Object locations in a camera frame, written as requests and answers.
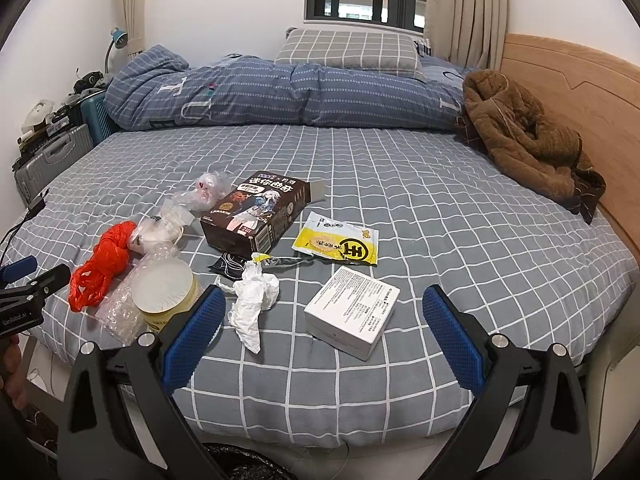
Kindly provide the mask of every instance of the red plastic bag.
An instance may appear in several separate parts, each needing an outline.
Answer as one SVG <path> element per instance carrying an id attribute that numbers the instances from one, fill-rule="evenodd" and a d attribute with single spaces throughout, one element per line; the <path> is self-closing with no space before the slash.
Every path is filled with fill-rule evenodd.
<path id="1" fill-rule="evenodd" d="M 135 228 L 136 224 L 131 221 L 109 228 L 94 247 L 94 255 L 71 275 L 69 307 L 73 312 L 80 312 L 86 306 L 100 303 L 107 294 L 113 277 L 127 268 L 127 244 Z"/>

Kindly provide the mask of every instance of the silver bolt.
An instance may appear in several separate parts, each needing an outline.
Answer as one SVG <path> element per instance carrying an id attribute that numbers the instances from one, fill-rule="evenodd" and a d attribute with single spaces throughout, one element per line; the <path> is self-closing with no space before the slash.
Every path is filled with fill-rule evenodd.
<path id="1" fill-rule="evenodd" d="M 138 338 L 140 346 L 151 346 L 156 341 L 156 336 L 151 332 L 145 332 Z"/>
<path id="2" fill-rule="evenodd" d="M 506 348 L 509 345 L 509 340 L 502 334 L 492 336 L 491 342 L 498 348 Z"/>
<path id="3" fill-rule="evenodd" d="M 558 357 L 564 357 L 566 355 L 566 348 L 560 343 L 555 343 L 552 347 L 552 350 Z"/>
<path id="4" fill-rule="evenodd" d="M 80 347 L 80 351 L 84 355 L 89 355 L 91 352 L 94 351 L 94 349 L 95 349 L 95 345 L 91 341 L 87 341 Z"/>

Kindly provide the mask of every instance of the brown cardboard box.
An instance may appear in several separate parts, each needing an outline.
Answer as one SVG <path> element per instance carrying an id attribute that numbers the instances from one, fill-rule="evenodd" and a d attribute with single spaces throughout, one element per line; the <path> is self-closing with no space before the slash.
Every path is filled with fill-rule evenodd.
<path id="1" fill-rule="evenodd" d="M 243 258 L 267 253 L 312 201 L 311 194 L 308 182 L 258 171 L 202 216 L 207 243 Z"/>

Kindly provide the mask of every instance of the suitcase handle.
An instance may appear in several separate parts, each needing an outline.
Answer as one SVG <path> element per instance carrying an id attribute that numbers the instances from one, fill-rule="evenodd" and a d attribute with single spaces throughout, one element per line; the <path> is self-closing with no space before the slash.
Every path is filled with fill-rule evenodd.
<path id="1" fill-rule="evenodd" d="M 49 164 L 55 164 L 65 158 L 73 149 L 74 142 L 69 134 L 65 134 L 49 146 L 44 148 L 44 159 Z"/>

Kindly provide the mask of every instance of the headboard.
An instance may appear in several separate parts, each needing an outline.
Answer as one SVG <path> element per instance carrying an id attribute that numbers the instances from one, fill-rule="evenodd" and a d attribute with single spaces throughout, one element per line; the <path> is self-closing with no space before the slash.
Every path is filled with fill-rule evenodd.
<path id="1" fill-rule="evenodd" d="M 607 182 L 600 209 L 640 262 L 640 67 L 575 43 L 508 34 L 501 71 L 580 133 Z"/>

